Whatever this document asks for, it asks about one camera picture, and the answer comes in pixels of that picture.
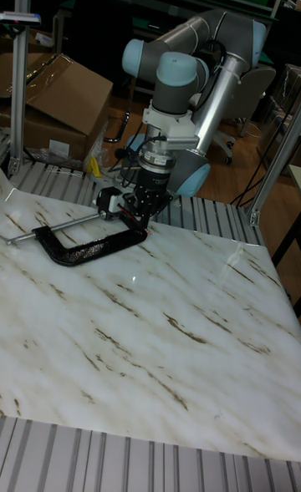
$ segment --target cable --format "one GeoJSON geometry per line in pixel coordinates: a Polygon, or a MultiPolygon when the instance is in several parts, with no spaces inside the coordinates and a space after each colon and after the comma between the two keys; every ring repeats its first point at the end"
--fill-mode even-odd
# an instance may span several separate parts
{"type": "MultiPolygon", "coordinates": [[[[140,122],[139,127],[138,127],[138,129],[137,129],[137,131],[136,131],[136,133],[135,133],[132,141],[130,142],[130,144],[127,147],[125,147],[126,149],[129,149],[133,145],[135,139],[137,138],[137,136],[138,136],[138,134],[139,134],[139,132],[141,130],[142,125],[143,125],[143,121],[140,122]]],[[[117,161],[114,163],[114,165],[112,165],[109,168],[108,173],[112,173],[113,171],[116,170],[115,167],[119,164],[120,160],[122,160],[122,157],[118,158],[117,161]]]]}
{"type": "MultiPolygon", "coordinates": [[[[258,184],[260,184],[260,183],[263,181],[263,179],[264,179],[264,176],[263,176],[260,180],[258,180],[258,181],[256,182],[256,184],[253,184],[253,185],[251,185],[251,187],[247,188],[247,190],[246,190],[246,192],[245,192],[245,193],[248,193],[248,192],[249,192],[249,191],[251,191],[253,188],[256,188],[256,186],[257,186],[258,184]]],[[[237,195],[237,197],[235,197],[235,199],[233,199],[233,200],[230,202],[230,204],[232,205],[232,204],[233,204],[233,203],[234,203],[237,199],[239,199],[239,197],[240,197],[240,196],[241,196],[241,194],[240,194],[240,195],[237,195]]]]}
{"type": "Polygon", "coordinates": [[[29,152],[29,150],[26,148],[26,147],[23,147],[23,152],[26,154],[26,156],[28,156],[28,158],[35,164],[36,163],[36,159],[33,157],[33,155],[31,154],[31,152],[29,152]]]}
{"type": "Polygon", "coordinates": [[[260,132],[260,135],[251,134],[251,132],[247,132],[247,131],[245,133],[248,134],[248,135],[251,135],[253,138],[260,139],[260,137],[261,137],[261,130],[260,130],[260,128],[258,128],[258,126],[256,124],[254,124],[254,123],[249,123],[247,126],[250,126],[250,125],[251,126],[254,126],[254,128],[257,128],[258,132],[260,132]]]}
{"type": "Polygon", "coordinates": [[[253,182],[253,180],[254,180],[254,178],[255,178],[256,174],[258,173],[258,171],[259,171],[259,169],[260,169],[260,167],[261,167],[261,165],[263,164],[263,161],[264,161],[264,159],[265,159],[265,157],[266,157],[266,155],[267,155],[268,151],[270,150],[270,148],[271,148],[271,146],[273,145],[274,141],[275,141],[275,140],[276,140],[276,138],[278,137],[278,134],[279,134],[279,132],[280,132],[281,128],[283,127],[283,125],[284,125],[284,123],[285,123],[286,119],[287,119],[287,118],[288,118],[288,116],[290,115],[290,112],[292,111],[292,108],[294,107],[294,105],[295,105],[295,103],[296,103],[296,101],[297,101],[297,98],[298,98],[299,94],[300,94],[300,91],[297,93],[297,95],[296,95],[296,97],[295,97],[294,101],[291,103],[291,105],[290,105],[290,107],[289,107],[289,109],[288,109],[288,112],[284,115],[282,122],[280,123],[280,125],[279,125],[279,126],[278,126],[278,128],[276,129],[276,131],[275,131],[275,133],[274,133],[273,137],[271,138],[270,142],[268,143],[268,146],[267,146],[267,148],[265,149],[265,151],[263,152],[263,155],[262,155],[262,157],[261,157],[261,159],[260,159],[260,161],[259,161],[259,163],[258,163],[257,168],[255,169],[255,171],[254,171],[254,173],[253,173],[253,175],[252,175],[252,177],[251,177],[250,181],[247,183],[247,187],[246,187],[246,189],[245,189],[245,190],[244,190],[244,191],[243,191],[243,192],[242,192],[242,193],[241,193],[238,197],[236,197],[236,198],[235,198],[232,202],[230,202],[230,204],[233,204],[233,202],[235,202],[235,200],[239,199],[239,201],[238,201],[238,203],[237,203],[237,206],[239,206],[239,205],[240,205],[240,203],[242,202],[243,197],[246,195],[246,193],[247,193],[248,191],[250,191],[253,187],[255,187],[255,186],[258,184],[258,183],[257,183],[257,184],[255,184],[254,186],[250,187],[250,185],[252,184],[252,182],[253,182]]]}
{"type": "MultiPolygon", "coordinates": [[[[288,164],[289,164],[289,162],[291,161],[291,159],[293,158],[293,155],[294,155],[294,154],[295,154],[295,150],[292,150],[292,152],[291,152],[290,156],[288,157],[288,159],[286,160],[286,162],[285,162],[285,164],[284,164],[284,166],[283,166],[282,170],[284,170],[284,169],[288,166],[288,164]]],[[[263,179],[264,179],[264,176],[262,177],[262,179],[260,179],[258,182],[256,182],[256,184],[254,184],[254,185],[252,186],[252,188],[254,188],[257,184],[260,184],[260,183],[263,181],[263,179]]],[[[242,202],[241,206],[245,206],[245,205],[247,205],[247,203],[248,203],[248,202],[252,202],[252,201],[253,201],[253,198],[254,198],[254,197],[251,197],[251,199],[246,200],[246,202],[242,202]]]]}

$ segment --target white marble sheet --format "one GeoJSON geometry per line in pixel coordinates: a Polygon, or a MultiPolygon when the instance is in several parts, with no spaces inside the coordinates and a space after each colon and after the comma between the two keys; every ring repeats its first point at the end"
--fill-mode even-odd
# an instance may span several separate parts
{"type": "MultiPolygon", "coordinates": [[[[0,177],[0,234],[93,210],[0,177]]],[[[93,221],[65,245],[120,230],[93,221]]],[[[75,268],[0,242],[0,409],[10,416],[301,460],[300,327],[264,247],[153,224],[75,268]]]]}

